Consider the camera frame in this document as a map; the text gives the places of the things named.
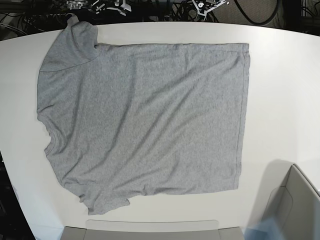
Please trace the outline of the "grey T-shirt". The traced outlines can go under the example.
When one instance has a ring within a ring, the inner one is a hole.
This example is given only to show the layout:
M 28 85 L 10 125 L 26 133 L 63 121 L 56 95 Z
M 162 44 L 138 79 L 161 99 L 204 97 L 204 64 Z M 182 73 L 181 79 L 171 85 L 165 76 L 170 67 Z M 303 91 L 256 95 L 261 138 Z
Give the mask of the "grey T-shirt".
M 235 190 L 249 87 L 247 43 L 98 43 L 68 19 L 40 67 L 37 119 L 59 184 L 89 215 L 135 196 Z

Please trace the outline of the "grey bin at bottom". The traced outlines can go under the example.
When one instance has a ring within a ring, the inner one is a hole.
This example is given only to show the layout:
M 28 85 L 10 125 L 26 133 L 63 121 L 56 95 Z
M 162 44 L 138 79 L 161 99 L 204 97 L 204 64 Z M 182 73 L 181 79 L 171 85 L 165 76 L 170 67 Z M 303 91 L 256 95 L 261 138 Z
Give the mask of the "grey bin at bottom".
M 87 220 L 85 228 L 66 226 L 62 240 L 243 240 L 240 227 L 219 228 L 217 220 L 128 222 Z

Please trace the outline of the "grey bin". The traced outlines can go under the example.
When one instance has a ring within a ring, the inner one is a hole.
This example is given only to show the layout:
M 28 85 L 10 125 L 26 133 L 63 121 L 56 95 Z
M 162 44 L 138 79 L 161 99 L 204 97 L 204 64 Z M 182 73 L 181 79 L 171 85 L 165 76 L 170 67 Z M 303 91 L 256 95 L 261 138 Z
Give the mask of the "grey bin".
M 271 192 L 261 224 L 267 240 L 320 238 L 320 193 L 296 164 Z
M 219 228 L 217 220 L 128 222 L 87 220 L 85 228 L 66 226 L 62 240 L 243 240 L 240 227 Z

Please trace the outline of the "grey bin at right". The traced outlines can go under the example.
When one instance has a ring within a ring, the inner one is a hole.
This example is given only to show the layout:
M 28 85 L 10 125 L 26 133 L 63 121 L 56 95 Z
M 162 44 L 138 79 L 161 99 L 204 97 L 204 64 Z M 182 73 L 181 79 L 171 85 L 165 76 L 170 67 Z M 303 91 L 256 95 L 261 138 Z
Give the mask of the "grey bin at right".
M 320 193 L 296 164 L 271 192 L 261 224 L 267 240 L 320 238 Z

